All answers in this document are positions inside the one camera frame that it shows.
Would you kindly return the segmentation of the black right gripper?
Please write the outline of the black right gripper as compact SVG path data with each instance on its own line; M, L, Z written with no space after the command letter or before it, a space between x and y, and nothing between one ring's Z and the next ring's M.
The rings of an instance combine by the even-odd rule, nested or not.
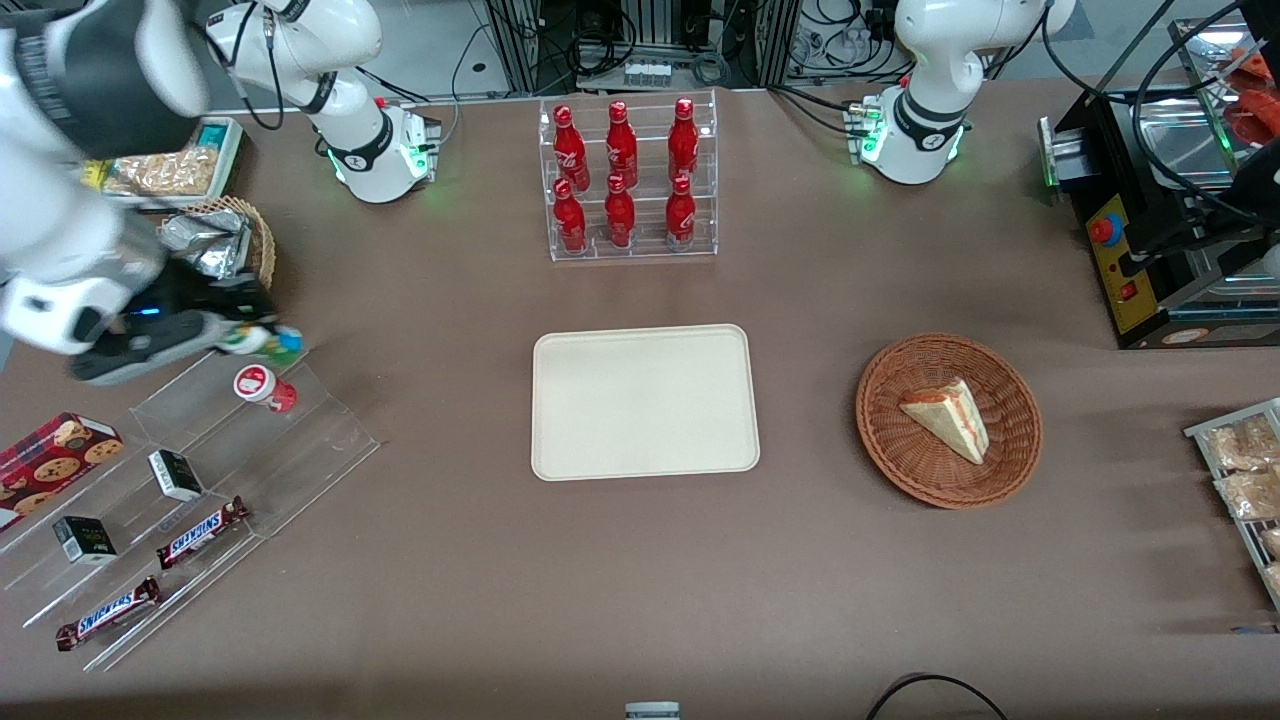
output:
M242 323L225 334L228 322ZM125 337L221 337L221 354L259 355L279 311L259 278L214 278L182 259L166 260L157 278L127 305Z

